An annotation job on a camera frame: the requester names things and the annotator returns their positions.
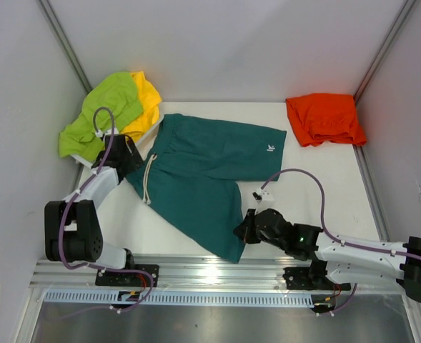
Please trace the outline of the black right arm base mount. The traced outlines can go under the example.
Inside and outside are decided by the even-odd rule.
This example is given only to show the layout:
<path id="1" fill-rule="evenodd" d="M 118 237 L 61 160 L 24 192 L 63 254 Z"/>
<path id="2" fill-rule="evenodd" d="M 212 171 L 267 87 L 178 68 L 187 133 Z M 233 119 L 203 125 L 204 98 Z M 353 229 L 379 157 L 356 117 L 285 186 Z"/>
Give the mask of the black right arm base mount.
<path id="1" fill-rule="evenodd" d="M 313 261 L 308 267 L 285 267 L 282 275 L 288 290 L 332 291 L 351 290 L 350 283 L 338 284 L 327 278 L 325 265 Z"/>

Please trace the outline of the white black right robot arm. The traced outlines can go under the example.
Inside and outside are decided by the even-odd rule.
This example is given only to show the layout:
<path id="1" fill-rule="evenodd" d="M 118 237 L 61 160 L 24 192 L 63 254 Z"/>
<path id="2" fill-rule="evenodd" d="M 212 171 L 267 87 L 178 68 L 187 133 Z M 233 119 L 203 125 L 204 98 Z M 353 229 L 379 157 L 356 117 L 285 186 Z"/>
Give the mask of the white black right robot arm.
<path id="1" fill-rule="evenodd" d="M 321 228 L 292 224 L 274 209 L 249 209 L 234 234 L 247 244 L 268 243 L 308 267 L 286 267 L 289 290 L 347 291 L 354 284 L 398 285 L 421 303 L 421 238 L 408 242 L 350 241 Z"/>

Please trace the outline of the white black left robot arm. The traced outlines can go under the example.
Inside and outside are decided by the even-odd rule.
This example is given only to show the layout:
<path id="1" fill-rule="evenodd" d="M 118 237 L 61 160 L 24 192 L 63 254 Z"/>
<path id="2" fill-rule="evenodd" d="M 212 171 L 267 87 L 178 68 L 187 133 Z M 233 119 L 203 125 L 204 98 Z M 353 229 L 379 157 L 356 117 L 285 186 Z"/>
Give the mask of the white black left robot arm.
<path id="1" fill-rule="evenodd" d="M 66 198 L 46 204 L 45 254 L 70 269 L 85 264 L 111 269 L 112 278 L 127 286 L 137 276 L 134 258 L 130 250 L 104 242 L 97 209 L 128 174 L 144 166 L 144 160 L 126 135 L 106 135 L 104 143 L 90 177 Z"/>

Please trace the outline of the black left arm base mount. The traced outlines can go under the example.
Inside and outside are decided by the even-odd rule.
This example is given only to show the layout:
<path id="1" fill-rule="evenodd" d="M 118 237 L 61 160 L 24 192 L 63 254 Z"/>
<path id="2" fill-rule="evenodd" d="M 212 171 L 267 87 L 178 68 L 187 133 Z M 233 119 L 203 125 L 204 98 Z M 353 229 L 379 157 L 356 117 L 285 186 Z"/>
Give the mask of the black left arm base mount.
<path id="1" fill-rule="evenodd" d="M 136 269 L 149 273 L 154 282 L 153 287 L 157 286 L 159 276 L 159 265 L 157 264 L 138 264 Z M 126 272 L 98 272 L 95 285 L 100 287 L 138 287 L 148 288 L 151 282 L 147 276 L 139 273 Z"/>

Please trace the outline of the orange shorts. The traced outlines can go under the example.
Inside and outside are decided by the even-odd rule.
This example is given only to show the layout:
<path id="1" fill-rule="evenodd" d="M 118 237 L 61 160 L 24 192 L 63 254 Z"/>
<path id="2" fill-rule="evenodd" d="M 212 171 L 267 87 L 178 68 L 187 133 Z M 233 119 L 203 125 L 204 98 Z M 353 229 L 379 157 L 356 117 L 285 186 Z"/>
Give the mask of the orange shorts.
<path id="1" fill-rule="evenodd" d="M 287 117 L 300 146 L 329 141 L 363 146 L 367 143 L 350 94 L 314 93 L 286 100 Z"/>

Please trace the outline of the teal shorts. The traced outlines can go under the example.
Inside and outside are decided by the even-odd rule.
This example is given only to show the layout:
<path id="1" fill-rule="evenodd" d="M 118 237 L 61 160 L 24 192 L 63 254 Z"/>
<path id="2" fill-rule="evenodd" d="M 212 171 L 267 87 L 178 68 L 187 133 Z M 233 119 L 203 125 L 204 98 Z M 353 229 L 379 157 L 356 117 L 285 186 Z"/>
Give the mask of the teal shorts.
<path id="1" fill-rule="evenodd" d="M 167 114 L 145 165 L 127 176 L 144 203 L 208 252 L 239 262 L 244 219 L 239 182 L 282 167 L 285 130 Z"/>

